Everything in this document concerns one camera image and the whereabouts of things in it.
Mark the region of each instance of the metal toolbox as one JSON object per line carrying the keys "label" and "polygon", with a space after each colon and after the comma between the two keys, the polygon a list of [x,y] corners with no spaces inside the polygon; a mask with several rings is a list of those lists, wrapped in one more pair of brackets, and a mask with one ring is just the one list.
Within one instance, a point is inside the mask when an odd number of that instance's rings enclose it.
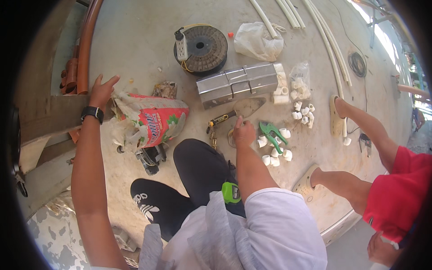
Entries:
{"label": "metal toolbox", "polygon": [[197,80],[198,93],[207,110],[227,102],[274,92],[278,86],[274,63],[224,70]]}

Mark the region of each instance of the wristwatch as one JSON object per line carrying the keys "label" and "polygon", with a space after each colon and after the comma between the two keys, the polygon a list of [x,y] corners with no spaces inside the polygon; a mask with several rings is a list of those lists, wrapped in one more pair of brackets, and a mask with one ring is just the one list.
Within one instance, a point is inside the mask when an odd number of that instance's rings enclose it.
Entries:
{"label": "wristwatch", "polygon": [[84,118],[87,115],[92,115],[96,117],[97,119],[99,119],[99,122],[102,125],[104,121],[104,112],[102,112],[102,110],[99,107],[90,107],[90,106],[85,107],[83,109],[83,113],[81,114],[81,123],[84,121]]}

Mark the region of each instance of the black pants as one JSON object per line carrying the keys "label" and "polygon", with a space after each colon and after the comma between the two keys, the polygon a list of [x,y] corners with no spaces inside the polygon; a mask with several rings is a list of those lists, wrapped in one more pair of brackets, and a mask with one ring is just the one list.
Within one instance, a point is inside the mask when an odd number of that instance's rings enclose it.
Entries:
{"label": "black pants", "polygon": [[[226,181],[236,183],[227,162],[208,144],[187,139],[174,149],[174,163],[190,198],[160,182],[137,179],[130,194],[150,223],[158,223],[162,239],[169,241],[180,229],[184,219],[195,209],[207,205],[212,191],[222,189]],[[240,201],[226,204],[226,209],[246,217]]]}

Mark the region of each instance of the red shorts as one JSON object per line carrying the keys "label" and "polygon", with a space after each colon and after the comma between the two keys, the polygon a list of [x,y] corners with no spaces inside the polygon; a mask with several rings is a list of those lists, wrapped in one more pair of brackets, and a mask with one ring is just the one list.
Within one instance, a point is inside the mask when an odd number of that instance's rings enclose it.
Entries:
{"label": "red shorts", "polygon": [[380,175],[372,183],[364,221],[399,243],[419,214],[431,178],[432,155],[417,155],[400,146],[391,174]]}

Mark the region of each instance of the crocs sandal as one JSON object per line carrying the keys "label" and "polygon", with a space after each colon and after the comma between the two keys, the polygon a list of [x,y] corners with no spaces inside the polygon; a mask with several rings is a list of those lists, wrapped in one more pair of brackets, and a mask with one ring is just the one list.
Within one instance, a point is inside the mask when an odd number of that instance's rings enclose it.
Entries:
{"label": "crocs sandal", "polygon": [[295,184],[292,188],[292,192],[299,193],[305,197],[310,192],[312,192],[315,188],[311,187],[311,175],[314,170],[318,168],[318,165],[314,164],[309,167],[308,171],[300,178],[300,180]]}
{"label": "crocs sandal", "polygon": [[343,129],[343,121],[345,118],[341,118],[336,111],[334,100],[338,98],[337,95],[330,97],[330,132],[333,137],[339,137]]}

